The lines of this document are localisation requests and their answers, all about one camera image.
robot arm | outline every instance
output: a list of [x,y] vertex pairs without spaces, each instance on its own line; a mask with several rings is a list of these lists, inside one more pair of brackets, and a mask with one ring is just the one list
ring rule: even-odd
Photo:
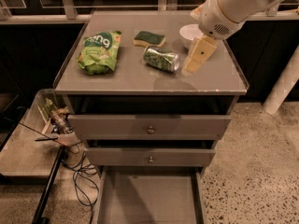
[[200,30],[223,40],[237,32],[254,13],[267,10],[284,0],[206,0],[193,11]]
[[190,76],[196,72],[216,50],[217,40],[224,40],[240,30],[252,14],[267,10],[282,1],[284,0],[206,0],[191,13],[199,21],[199,29],[204,35],[193,40],[182,74]]

sponge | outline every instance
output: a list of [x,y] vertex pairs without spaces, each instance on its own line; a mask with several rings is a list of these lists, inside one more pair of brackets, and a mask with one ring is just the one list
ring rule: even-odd
[[165,42],[165,35],[157,35],[148,31],[139,32],[134,38],[135,46],[157,46],[161,47]]

crushed can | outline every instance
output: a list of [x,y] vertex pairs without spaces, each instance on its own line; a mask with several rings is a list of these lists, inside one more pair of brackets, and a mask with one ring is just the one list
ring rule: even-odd
[[149,65],[167,72],[176,73],[179,69],[179,55],[157,46],[146,47],[143,52],[143,60]]

open drawer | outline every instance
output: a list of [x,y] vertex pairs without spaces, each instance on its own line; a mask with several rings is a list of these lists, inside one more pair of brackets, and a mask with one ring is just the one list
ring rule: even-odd
[[93,223],[206,223],[199,172],[105,166]]

metal stand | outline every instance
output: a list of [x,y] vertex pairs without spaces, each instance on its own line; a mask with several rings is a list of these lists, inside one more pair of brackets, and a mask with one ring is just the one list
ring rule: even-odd
[[57,156],[56,156],[56,159],[55,159],[55,162],[50,171],[48,183],[43,191],[43,194],[42,194],[39,204],[37,206],[36,213],[35,213],[34,219],[32,221],[32,224],[49,223],[49,219],[46,217],[42,217],[42,215],[43,215],[44,209],[47,204],[47,200],[50,195],[50,190],[53,186],[55,177],[57,175],[57,171],[59,169],[60,163],[62,162],[62,159],[64,158],[64,156],[65,156],[65,147],[60,146]]

